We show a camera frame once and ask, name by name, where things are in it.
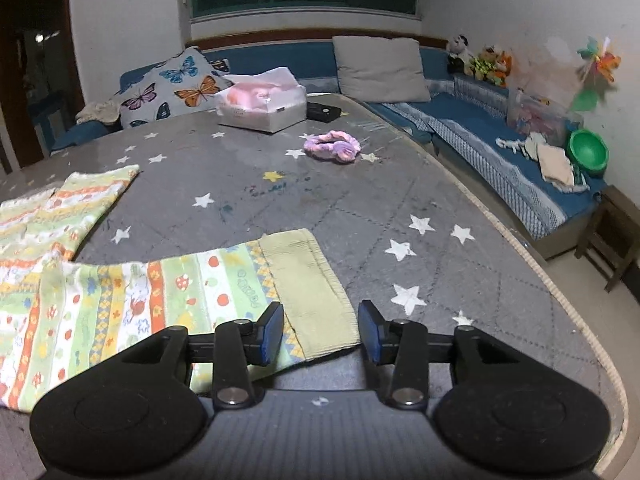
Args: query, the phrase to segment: window frame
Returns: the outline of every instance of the window frame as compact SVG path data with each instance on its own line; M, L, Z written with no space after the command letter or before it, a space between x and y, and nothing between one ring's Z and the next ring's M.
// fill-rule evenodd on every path
M199 16L194 15L194 0L189 0L189 13L191 23L202 23L211 20L220 20L224 18L236 18L241 16L255 16L260 14L276 14L280 12L345 12L348 14L372 14L377 16L389 16L393 18L405 18L408 20L422 19L420 13L420 0L415 0L415 11L413 14L405 12L395 12L393 10L383 9L368 9L366 7L350 7L347 5L337 5L335 2L328 2L326 5L318 5L311 3L309 5L296 5L297 2L292 2L292 5L283 5L281 2L273 2L273 5L267 5L263 7L248 7L248 8L233 8L233 7L220 7L220 12L212 12L209 14L201 14Z

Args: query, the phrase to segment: colorful striped towel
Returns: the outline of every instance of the colorful striped towel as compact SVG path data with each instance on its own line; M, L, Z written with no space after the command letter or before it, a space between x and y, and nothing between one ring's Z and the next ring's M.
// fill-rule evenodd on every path
M137 174L137 166L73 173L60 189L0 205L0 404L25 410L33 405L21 397L34 381L33 338L46 314L38 298L43 267L70 260Z
M353 308L306 229L226 249L141 263L90 266L50 261L17 407L30 411L46 391L166 326L212 332L258 319L271 301L285 307L280 354L254 377L358 343ZM209 390L211 365L196 365L191 387Z

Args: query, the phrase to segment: yellow star print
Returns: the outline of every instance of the yellow star print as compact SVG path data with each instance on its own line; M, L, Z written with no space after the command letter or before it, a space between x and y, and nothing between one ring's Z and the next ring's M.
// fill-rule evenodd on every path
M277 171L265 171L262 176L263 180L269 180L270 182L276 182L278 179L284 178L284 175L278 174Z

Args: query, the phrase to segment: stuffed animal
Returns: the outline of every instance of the stuffed animal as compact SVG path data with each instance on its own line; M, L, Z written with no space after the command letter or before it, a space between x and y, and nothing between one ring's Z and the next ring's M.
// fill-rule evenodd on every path
M507 87L507 76L511 73L513 59L506 52L501 52L495 60L494 69L486 75L486 80L501 88Z
M472 57L468 65L465 67L465 74L474 76L478 81L487 79L487 74L495 69L495 61L498 59L498 53L495 47L486 46L476 57Z
M460 34L447 42L447 72L450 74L463 73L471 54L469 53L469 42L465 36Z

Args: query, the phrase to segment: green bowl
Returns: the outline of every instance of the green bowl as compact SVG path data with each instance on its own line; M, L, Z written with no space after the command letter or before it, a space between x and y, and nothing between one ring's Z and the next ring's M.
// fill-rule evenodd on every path
M569 136L566 153L590 176L602 175L609 163L609 149L604 140L589 130L575 130Z

